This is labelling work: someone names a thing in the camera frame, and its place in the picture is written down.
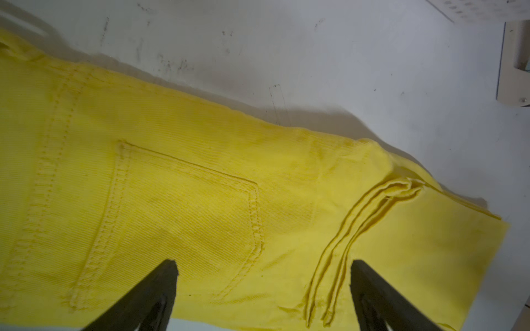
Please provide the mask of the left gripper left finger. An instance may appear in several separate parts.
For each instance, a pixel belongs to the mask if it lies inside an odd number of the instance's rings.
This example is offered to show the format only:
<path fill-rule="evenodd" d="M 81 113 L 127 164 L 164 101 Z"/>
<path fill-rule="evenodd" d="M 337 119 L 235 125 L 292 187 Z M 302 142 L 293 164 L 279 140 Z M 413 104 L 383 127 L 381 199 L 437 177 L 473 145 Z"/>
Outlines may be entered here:
<path fill-rule="evenodd" d="M 163 261 L 84 330 L 166 330 L 178 276 L 177 264 Z"/>

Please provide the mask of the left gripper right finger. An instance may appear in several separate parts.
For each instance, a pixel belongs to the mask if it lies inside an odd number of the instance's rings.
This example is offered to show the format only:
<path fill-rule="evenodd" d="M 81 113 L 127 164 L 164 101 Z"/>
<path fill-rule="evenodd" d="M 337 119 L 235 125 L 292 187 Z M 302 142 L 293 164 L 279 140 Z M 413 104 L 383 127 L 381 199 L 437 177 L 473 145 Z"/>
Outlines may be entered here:
<path fill-rule="evenodd" d="M 363 260 L 351 265 L 350 291 L 361 331 L 440 329 Z"/>

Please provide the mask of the yellow trousers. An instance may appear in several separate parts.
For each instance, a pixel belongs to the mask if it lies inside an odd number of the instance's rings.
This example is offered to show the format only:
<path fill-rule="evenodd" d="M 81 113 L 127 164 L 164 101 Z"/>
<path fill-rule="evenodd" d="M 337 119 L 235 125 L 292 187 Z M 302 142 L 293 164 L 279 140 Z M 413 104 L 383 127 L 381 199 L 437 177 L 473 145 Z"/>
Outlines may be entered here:
<path fill-rule="evenodd" d="M 267 123 L 1 32 L 1 322 L 82 327 L 166 259 L 173 318 L 357 330 L 367 262 L 459 330 L 508 225 L 369 139 Z"/>

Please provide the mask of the white plastic basket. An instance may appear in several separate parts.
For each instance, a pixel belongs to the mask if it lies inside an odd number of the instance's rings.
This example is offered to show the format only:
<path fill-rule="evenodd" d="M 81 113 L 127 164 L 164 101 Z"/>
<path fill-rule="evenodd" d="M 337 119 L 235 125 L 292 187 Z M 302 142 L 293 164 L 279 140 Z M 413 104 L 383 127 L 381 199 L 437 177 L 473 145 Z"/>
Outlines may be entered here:
<path fill-rule="evenodd" d="M 427 0 L 455 24 L 529 20 L 529 0 Z"/>

